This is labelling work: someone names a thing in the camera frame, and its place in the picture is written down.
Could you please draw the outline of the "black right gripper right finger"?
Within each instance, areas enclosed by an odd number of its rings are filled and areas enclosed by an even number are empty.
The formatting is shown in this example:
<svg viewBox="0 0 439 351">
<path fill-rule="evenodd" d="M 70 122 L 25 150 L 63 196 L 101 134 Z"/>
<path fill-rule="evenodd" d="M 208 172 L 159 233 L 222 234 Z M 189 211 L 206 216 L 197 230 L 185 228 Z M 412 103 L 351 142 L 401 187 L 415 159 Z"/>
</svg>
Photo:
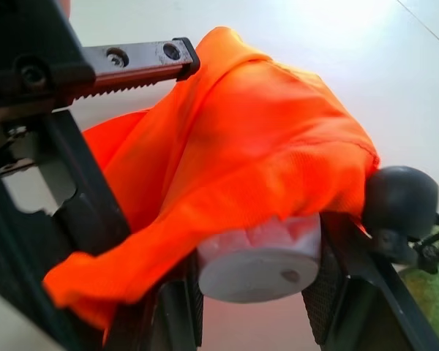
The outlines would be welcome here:
<svg viewBox="0 0 439 351">
<path fill-rule="evenodd" d="M 302 295 L 321 351 L 439 351 L 439 338 L 398 273 L 371 253 L 349 216 L 320 217 L 320 269 Z"/>
</svg>

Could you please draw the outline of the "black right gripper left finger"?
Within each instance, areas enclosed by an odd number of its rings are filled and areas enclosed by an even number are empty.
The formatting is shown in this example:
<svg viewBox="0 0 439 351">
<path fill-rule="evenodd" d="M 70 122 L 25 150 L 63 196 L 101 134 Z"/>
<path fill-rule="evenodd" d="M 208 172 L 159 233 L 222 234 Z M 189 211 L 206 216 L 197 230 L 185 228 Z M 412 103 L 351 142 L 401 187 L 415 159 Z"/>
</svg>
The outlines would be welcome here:
<svg viewBox="0 0 439 351">
<path fill-rule="evenodd" d="M 197 351 L 203 335 L 198 259 L 190 254 L 137 303 L 117 309 L 104 351 Z"/>
</svg>

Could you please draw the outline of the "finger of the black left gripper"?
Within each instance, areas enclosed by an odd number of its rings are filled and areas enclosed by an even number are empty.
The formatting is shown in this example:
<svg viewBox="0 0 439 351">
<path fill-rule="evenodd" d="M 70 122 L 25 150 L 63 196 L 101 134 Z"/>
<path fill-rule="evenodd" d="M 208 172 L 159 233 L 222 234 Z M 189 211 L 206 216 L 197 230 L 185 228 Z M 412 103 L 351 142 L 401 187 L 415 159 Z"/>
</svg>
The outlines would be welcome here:
<svg viewBox="0 0 439 351">
<path fill-rule="evenodd" d="M 1 179 L 33 166 L 60 205 L 52 215 L 22 212 Z M 44 276 L 71 253 L 101 254 L 128 233 L 68 110 L 0 123 L 0 296 L 66 351 L 102 351 L 102 333 L 55 307 Z"/>
</svg>

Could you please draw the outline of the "white plastic tube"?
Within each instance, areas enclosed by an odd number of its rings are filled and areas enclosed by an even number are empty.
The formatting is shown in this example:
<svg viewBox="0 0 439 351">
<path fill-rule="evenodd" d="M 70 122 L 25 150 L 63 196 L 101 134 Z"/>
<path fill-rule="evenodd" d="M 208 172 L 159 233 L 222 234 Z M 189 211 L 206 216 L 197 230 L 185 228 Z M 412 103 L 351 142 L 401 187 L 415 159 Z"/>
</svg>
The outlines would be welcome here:
<svg viewBox="0 0 439 351">
<path fill-rule="evenodd" d="M 228 303 L 262 303 L 301 292 L 320 267 L 317 214 L 272 217 L 248 229 L 219 233 L 197 247 L 200 291 Z"/>
</svg>

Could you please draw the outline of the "orange fabric pouch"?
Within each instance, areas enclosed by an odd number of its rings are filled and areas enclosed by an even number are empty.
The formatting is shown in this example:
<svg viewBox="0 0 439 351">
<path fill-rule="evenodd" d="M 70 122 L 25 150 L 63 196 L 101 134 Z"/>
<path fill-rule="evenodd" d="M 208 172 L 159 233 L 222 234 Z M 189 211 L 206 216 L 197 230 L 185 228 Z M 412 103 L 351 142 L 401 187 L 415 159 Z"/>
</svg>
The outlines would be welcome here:
<svg viewBox="0 0 439 351">
<path fill-rule="evenodd" d="M 103 254 L 72 253 L 43 284 L 53 302 L 108 331 L 202 240 L 272 216 L 359 217 L 380 163 L 320 77 L 280 64 L 227 27 L 197 46 L 200 69 L 155 106 L 83 137 L 131 233 Z"/>
</svg>

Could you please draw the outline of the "green fabric pouch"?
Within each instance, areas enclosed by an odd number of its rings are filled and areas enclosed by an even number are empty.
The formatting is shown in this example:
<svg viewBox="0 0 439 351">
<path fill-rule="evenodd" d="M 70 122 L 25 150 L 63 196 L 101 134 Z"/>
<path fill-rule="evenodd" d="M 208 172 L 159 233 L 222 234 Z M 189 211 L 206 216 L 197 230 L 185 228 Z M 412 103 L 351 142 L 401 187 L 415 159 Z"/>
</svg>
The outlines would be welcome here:
<svg viewBox="0 0 439 351">
<path fill-rule="evenodd" d="M 428 270 L 404 268 L 399 275 L 439 337 L 439 226 L 419 246 L 426 255 Z"/>
</svg>

